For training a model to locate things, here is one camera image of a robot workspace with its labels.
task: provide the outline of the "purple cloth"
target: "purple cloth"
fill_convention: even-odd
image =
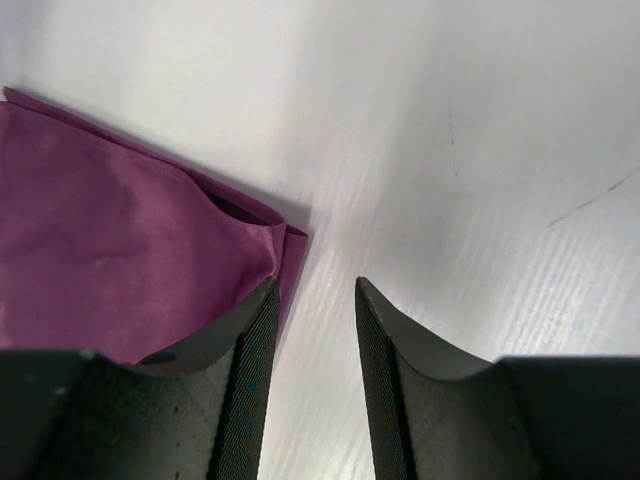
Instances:
[[[58,108],[0,103],[0,348],[137,362],[267,276],[282,328],[307,236],[257,200]]]

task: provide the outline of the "white table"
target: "white table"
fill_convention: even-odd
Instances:
[[[0,0],[3,83],[313,232],[261,479],[373,478],[357,275],[485,358],[640,352],[638,2],[396,4]]]

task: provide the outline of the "cloth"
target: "cloth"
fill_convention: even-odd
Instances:
[[[0,348],[137,362],[277,277],[307,235],[215,179],[16,90],[0,103]]]

